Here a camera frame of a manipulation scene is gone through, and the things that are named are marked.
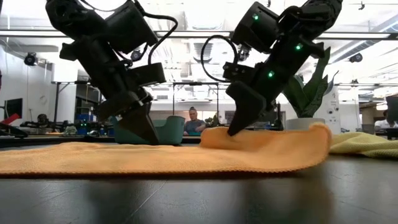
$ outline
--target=table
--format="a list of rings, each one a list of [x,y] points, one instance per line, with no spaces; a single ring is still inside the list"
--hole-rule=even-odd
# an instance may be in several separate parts
[[[57,135],[43,135],[43,136],[29,136],[28,138],[0,138],[0,149],[15,146],[36,146],[60,144],[64,142],[100,142],[110,143],[115,142],[114,137],[91,137],[91,136],[57,136]],[[184,136],[182,144],[199,144],[200,136]]]
[[[387,136],[388,140],[394,140],[398,138],[398,129],[397,128],[389,128],[386,131],[376,132],[377,136]]]
[[[287,174],[0,179],[0,223],[396,223],[397,170],[330,156]]]

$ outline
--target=person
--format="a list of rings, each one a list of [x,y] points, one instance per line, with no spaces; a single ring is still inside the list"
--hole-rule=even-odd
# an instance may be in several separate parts
[[[381,129],[386,129],[386,128],[398,128],[398,124],[395,121],[391,121],[391,119],[388,118],[388,110],[383,112],[383,116],[384,120],[376,121],[374,123],[375,131],[380,131]]]
[[[191,120],[187,121],[184,127],[185,136],[191,133],[201,133],[206,128],[206,123],[198,119],[198,112],[193,106],[189,109],[189,118]]]

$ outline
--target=orange towel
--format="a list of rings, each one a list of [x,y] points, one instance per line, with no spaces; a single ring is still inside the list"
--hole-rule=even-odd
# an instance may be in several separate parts
[[[207,129],[200,147],[71,142],[0,152],[0,176],[287,172],[321,163],[330,143],[323,124],[308,131],[241,131],[233,137],[226,128]]]

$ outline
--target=green container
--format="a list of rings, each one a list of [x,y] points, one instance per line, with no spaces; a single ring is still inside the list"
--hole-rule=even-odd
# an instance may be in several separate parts
[[[157,135],[159,137],[159,144],[161,145],[176,145],[182,142],[184,134],[185,118],[180,116],[169,116],[166,120],[152,121]],[[112,117],[114,128],[114,140],[119,144],[149,144],[148,141],[143,140],[134,133],[121,128],[118,120]]]

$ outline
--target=white pot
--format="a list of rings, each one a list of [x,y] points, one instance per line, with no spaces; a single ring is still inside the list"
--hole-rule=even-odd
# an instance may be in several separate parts
[[[308,130],[313,123],[325,124],[323,118],[296,118],[286,121],[286,130]]]

